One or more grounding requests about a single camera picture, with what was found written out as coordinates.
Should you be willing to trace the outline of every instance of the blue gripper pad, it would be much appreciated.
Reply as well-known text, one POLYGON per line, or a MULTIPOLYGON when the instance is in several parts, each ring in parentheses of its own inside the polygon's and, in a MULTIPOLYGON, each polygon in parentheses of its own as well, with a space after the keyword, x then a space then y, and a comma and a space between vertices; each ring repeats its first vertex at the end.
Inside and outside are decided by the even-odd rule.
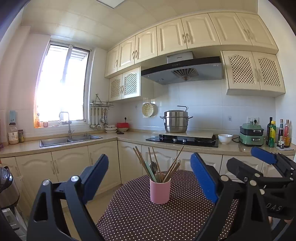
POLYGON ((198 153, 193 153, 191 155, 190 165, 205 197, 213 203, 216 203, 218 195, 216 193, 216 183, 214 178, 212 178, 209 173, 211 166, 207 166, 198 153))
POLYGON ((264 162, 270 164, 270 165, 276 164, 276 157, 274 154, 272 154, 268 151, 265 151, 261 148, 258 148, 256 146, 254 146, 251 149, 251 155, 258 158, 261 161, 264 161, 264 162))
POLYGON ((109 166, 108 157, 103 154, 93 165, 84 169, 81 173, 81 183, 83 184, 82 202, 86 204, 92 200, 105 176, 109 166))

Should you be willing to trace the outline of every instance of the beige countertop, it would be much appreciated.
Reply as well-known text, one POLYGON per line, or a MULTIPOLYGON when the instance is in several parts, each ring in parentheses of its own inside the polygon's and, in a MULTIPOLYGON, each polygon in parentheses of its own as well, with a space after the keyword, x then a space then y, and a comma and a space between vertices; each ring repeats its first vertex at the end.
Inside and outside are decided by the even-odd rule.
MULTIPOLYGON (((155 136, 155 134, 149 134, 149 133, 143 133, 143 132, 127 131, 123 135, 117 135, 113 133, 112 134, 97 133, 93 135, 100 136, 103 138, 90 140, 90 141, 76 142, 76 143, 67 143, 67 144, 49 146, 49 147, 40 147, 40 140, 26 141, 24 143, 19 143, 16 145, 9 145, 0 150, 0 158, 63 150, 68 148, 94 145, 94 144, 105 143, 105 142, 116 141, 116 140, 135 143, 139 145, 147 145, 147 146, 171 149, 171 150, 180 150, 182 147, 182 145, 177 145, 177 144, 164 144, 159 142, 146 141, 147 138, 151 138, 155 136)), ((240 151, 238 143, 235 143, 235 142, 230 142, 228 145, 223 145, 219 143, 218 148, 185 146, 183 151, 228 155, 228 156, 251 156, 251 152, 250 152, 251 147, 244 146, 243 144, 240 144, 240 145, 241 145, 242 151, 240 151)), ((275 153, 281 152, 286 156, 295 155, 296 146, 291 144, 291 147, 294 148, 294 150, 280 151, 277 148, 270 148, 265 144, 261 148, 269 152, 275 152, 275 153)))

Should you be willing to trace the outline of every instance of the polka dot tablecloth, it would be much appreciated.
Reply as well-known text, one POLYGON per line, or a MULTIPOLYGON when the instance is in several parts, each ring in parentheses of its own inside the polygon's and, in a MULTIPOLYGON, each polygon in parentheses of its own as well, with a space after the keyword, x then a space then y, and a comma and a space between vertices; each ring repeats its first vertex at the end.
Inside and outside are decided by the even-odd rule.
MULTIPOLYGON (((219 239, 227 236, 236 206, 234 200, 219 239)), ((192 240, 213 207, 191 171, 178 170, 173 175, 170 200, 161 205, 150 201, 149 177, 145 175, 115 192, 96 225, 107 241, 192 240)))

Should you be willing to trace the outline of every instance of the kitchen sink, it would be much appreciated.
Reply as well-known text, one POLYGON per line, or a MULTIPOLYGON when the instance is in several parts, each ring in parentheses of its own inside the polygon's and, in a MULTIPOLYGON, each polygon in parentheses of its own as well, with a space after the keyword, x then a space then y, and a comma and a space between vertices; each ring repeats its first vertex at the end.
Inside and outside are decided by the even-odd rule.
POLYGON ((60 145, 60 144, 66 144, 66 143, 73 143, 73 142, 80 142, 80 141, 90 141, 95 139, 101 139, 103 137, 97 137, 94 135, 80 135, 80 136, 74 136, 73 138, 53 138, 53 139, 46 139, 40 141, 40 147, 45 146, 54 146, 54 145, 60 145))

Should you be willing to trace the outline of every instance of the lid handle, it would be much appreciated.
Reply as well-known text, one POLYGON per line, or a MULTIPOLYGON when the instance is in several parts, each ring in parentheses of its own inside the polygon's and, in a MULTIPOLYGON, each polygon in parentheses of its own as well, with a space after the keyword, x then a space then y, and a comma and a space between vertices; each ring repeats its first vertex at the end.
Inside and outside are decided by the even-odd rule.
POLYGON ((184 105, 177 105, 178 107, 185 107, 186 108, 186 110, 185 111, 187 111, 188 110, 188 106, 184 106, 184 105))

